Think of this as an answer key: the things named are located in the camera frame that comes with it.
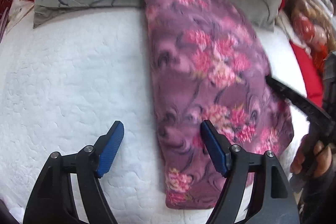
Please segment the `person's right hand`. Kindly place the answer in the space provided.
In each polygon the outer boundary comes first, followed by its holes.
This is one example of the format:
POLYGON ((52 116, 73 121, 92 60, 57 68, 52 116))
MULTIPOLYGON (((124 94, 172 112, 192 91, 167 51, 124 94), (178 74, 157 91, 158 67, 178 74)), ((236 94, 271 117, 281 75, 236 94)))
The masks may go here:
MULTIPOLYGON (((290 172, 293 174, 299 174, 302 170, 302 164, 305 161, 305 156, 303 154, 303 147, 306 143, 307 138, 308 135, 305 135, 301 139, 300 146, 297 150, 294 160, 291 163, 290 172)), ((318 141, 316 143, 313 149, 313 153, 315 155, 315 160, 317 163, 313 177, 318 178, 321 177, 323 174, 325 174, 331 167, 333 161, 333 155, 330 146, 328 145, 325 147, 321 141, 318 141)))

